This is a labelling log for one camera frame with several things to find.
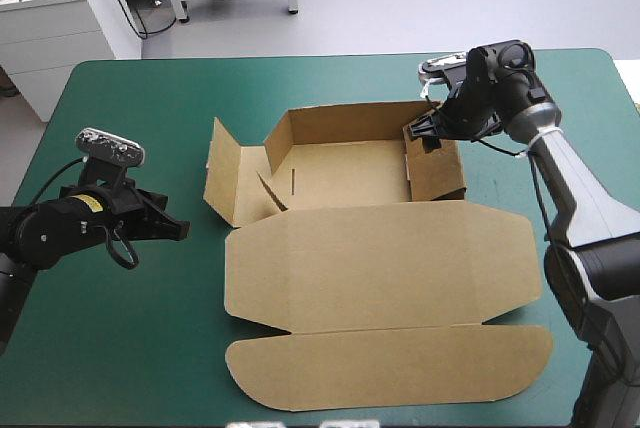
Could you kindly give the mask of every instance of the cardboard box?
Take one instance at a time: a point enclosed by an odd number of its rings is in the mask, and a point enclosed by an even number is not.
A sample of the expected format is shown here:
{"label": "cardboard box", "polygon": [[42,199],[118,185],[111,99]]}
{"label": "cardboard box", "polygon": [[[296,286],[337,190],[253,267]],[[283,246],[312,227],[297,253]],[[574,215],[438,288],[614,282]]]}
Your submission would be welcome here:
{"label": "cardboard box", "polygon": [[291,333],[228,348],[256,401],[291,411],[489,401],[546,365],[545,328],[482,324],[540,296],[530,223],[455,200],[465,189],[455,142],[429,151],[403,134],[423,110],[289,110],[258,147],[215,121],[205,200],[242,226],[226,242],[225,308]]}
{"label": "cardboard box", "polygon": [[216,119],[204,199],[234,227],[285,209],[461,199],[455,142],[427,153],[416,140],[407,152],[403,127],[423,113],[419,101],[289,110],[264,146],[240,146]]}

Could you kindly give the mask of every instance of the green table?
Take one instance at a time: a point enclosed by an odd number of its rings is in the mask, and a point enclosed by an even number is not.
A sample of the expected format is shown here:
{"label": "green table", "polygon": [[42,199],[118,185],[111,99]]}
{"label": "green table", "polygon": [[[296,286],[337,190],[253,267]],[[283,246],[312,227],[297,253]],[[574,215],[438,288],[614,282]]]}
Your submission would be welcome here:
{"label": "green table", "polygon": [[[223,309],[229,227],[202,201],[214,116],[244,144],[259,144],[290,107],[416,99],[416,67],[432,55],[90,62],[74,71],[16,203],[78,156],[85,126],[140,142],[138,186],[166,193],[169,211],[192,222],[181,243],[138,243],[141,266],[118,267],[103,247],[67,257],[38,278],[0,358],[0,424],[224,425],[378,418],[403,425],[563,425],[589,353],[548,289],[501,323],[536,323],[554,335],[545,372],[524,393],[496,403],[309,413],[265,408],[229,376],[233,340],[271,330]],[[541,51],[539,74],[564,112],[563,128],[611,193],[640,206],[640,120],[609,55]],[[495,142],[511,146],[505,135]],[[462,145],[468,199],[522,213],[545,244],[529,167]],[[72,182],[69,173],[62,182]],[[50,189],[48,197],[56,196]]]}

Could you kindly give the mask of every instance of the box lid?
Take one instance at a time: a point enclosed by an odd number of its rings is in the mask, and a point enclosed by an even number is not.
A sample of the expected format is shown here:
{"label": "box lid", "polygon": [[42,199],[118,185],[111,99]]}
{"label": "box lid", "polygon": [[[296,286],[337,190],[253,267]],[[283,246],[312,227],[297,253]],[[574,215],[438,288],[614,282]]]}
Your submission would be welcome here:
{"label": "box lid", "polygon": [[227,312],[292,333],[481,323],[540,293],[529,221],[465,201],[290,210],[226,241]]}
{"label": "box lid", "polygon": [[461,403],[524,390],[552,344],[539,326],[368,330],[238,341],[226,361],[247,395],[279,410]]}

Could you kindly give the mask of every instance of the black robotic arm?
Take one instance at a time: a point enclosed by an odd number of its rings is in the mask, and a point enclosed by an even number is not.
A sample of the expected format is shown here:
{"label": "black robotic arm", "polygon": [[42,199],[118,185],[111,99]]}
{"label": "black robotic arm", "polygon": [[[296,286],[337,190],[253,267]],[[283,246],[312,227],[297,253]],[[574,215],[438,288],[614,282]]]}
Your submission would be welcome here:
{"label": "black robotic arm", "polygon": [[76,185],[63,187],[56,200],[0,208],[0,354],[39,271],[103,243],[116,263],[132,269],[139,260],[131,241],[179,241],[189,231],[189,222],[164,212],[166,196],[127,178],[128,168],[144,162],[140,145],[93,128],[82,130],[76,145],[87,154]]}
{"label": "black robotic arm", "polygon": [[[414,137],[481,141],[505,131],[524,143],[550,243],[545,275],[567,320],[593,355],[572,426],[628,428],[640,414],[640,213],[614,200],[560,129],[561,112],[518,40],[429,60],[418,69],[429,102],[446,83],[444,104],[417,120]],[[537,186],[542,174],[557,215],[550,223]]]}

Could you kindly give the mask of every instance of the white floor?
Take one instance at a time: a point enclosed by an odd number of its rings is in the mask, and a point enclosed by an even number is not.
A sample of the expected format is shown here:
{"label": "white floor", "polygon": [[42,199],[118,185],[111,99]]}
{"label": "white floor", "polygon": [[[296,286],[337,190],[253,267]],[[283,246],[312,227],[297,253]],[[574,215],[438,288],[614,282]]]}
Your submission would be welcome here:
{"label": "white floor", "polygon": [[[172,13],[141,10],[150,30]],[[597,47],[640,102],[636,0],[216,0],[189,4],[190,23],[148,40],[146,58],[433,52],[508,38],[534,48]],[[21,98],[0,99],[0,205],[10,203],[44,125]]]}

